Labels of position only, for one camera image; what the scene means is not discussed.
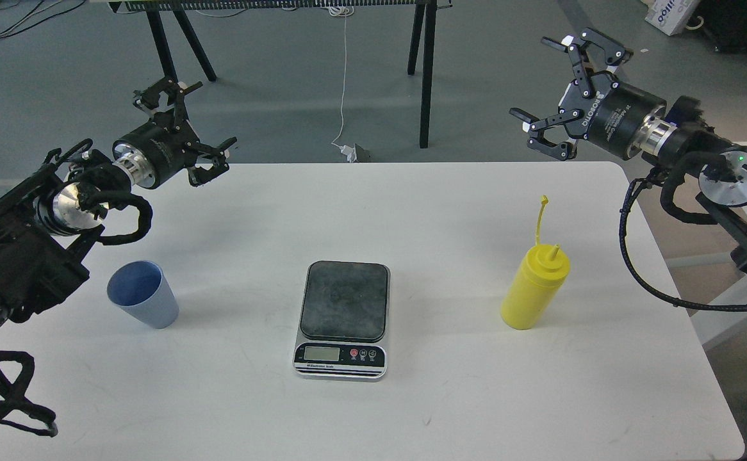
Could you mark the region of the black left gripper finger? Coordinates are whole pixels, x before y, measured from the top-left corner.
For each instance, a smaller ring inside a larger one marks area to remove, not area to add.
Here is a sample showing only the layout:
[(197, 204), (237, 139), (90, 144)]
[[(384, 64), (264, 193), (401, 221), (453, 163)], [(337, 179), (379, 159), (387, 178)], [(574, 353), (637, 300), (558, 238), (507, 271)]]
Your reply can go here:
[(228, 149), (238, 142), (230, 137), (216, 147), (201, 143), (200, 140), (186, 142), (184, 146), (184, 166), (191, 186), (199, 187), (229, 170)]
[(202, 87), (200, 81), (187, 85), (174, 77), (163, 77), (145, 90), (135, 90), (133, 105), (148, 114), (152, 124), (176, 135), (181, 142), (197, 142), (200, 137), (191, 126), (185, 97)]

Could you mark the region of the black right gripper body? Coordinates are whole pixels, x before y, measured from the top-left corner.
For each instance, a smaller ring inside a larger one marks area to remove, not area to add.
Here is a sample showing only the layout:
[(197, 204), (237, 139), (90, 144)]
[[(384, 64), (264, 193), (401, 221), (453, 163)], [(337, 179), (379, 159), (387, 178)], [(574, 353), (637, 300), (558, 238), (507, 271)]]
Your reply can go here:
[(568, 85), (558, 108), (564, 114), (580, 113), (578, 119), (566, 124), (571, 139), (586, 139), (589, 143), (622, 160), (638, 153), (634, 147), (636, 134), (646, 121), (666, 113), (667, 102), (661, 97), (620, 81), (609, 71), (589, 77), (593, 90), (588, 97), (578, 85)]

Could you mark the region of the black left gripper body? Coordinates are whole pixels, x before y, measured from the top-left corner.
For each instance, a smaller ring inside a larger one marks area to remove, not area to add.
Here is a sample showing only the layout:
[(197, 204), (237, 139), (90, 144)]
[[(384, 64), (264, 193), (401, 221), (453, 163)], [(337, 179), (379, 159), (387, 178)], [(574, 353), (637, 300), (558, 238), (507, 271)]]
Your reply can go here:
[(135, 184), (153, 190), (194, 165), (187, 144), (195, 141), (197, 132), (187, 122), (178, 131), (146, 122), (115, 141), (113, 155), (117, 161), (128, 156), (139, 167)]

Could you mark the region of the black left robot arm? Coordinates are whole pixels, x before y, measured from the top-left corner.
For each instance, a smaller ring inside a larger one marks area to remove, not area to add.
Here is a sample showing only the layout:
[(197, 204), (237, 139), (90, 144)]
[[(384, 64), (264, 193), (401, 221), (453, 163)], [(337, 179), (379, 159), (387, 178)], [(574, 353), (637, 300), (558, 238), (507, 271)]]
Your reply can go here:
[[(185, 99), (201, 86), (165, 76), (135, 91), (133, 105), (148, 120), (113, 144), (112, 158), (93, 149), (91, 139), (53, 149), (0, 198), (0, 328), (74, 294), (89, 279), (83, 259), (94, 245), (147, 236), (153, 210), (134, 186), (154, 190), (186, 170), (199, 187), (227, 172), (236, 138), (202, 143), (189, 121)], [(0, 425), (55, 437), (55, 413), (26, 394), (34, 370), (30, 353), (0, 350)]]

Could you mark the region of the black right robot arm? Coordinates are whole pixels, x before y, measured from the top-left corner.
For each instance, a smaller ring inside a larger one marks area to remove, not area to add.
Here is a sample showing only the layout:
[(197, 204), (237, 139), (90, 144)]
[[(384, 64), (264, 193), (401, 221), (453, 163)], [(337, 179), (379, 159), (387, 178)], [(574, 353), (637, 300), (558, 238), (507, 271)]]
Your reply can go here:
[(633, 180), (620, 209), (618, 230), (623, 262), (637, 283), (659, 300), (698, 311), (747, 312), (747, 303), (705, 305), (655, 289), (637, 274), (628, 254), (627, 222), (640, 192), (661, 189), (664, 212), (679, 222), (719, 225), (737, 243), (730, 258), (747, 275), (747, 222), (736, 213), (747, 206), (747, 146), (716, 134), (705, 122), (700, 102), (678, 97), (668, 104), (616, 76), (632, 50), (593, 28), (560, 41), (541, 43), (568, 56), (573, 73), (556, 114), (535, 117), (520, 108), (527, 145), (559, 161), (575, 158), (575, 141), (584, 140), (622, 160), (640, 156), (650, 164), (644, 178)]

